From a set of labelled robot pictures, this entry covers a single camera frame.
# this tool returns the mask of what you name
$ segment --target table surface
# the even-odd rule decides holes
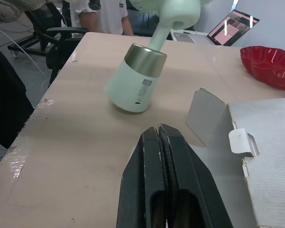
[[[87,33],[0,163],[0,228],[116,226],[121,175],[140,134],[186,126],[194,92],[222,101],[285,97],[250,76],[239,48],[167,41],[150,108],[124,112],[103,92],[132,43],[149,38]]]

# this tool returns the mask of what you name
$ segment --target red plastic tray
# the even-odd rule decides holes
[[[256,79],[285,90],[285,51],[262,46],[241,49],[242,63]]]

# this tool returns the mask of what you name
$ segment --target person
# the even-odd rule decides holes
[[[72,27],[132,36],[125,0],[77,0],[70,3]]]

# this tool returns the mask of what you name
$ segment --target white cardboard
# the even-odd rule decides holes
[[[222,113],[224,105],[197,91],[187,125],[207,146],[203,161],[233,226],[285,228],[285,99],[232,103]]]

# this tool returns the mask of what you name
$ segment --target black cloth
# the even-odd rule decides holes
[[[0,52],[0,144],[9,148],[34,111],[15,69]]]

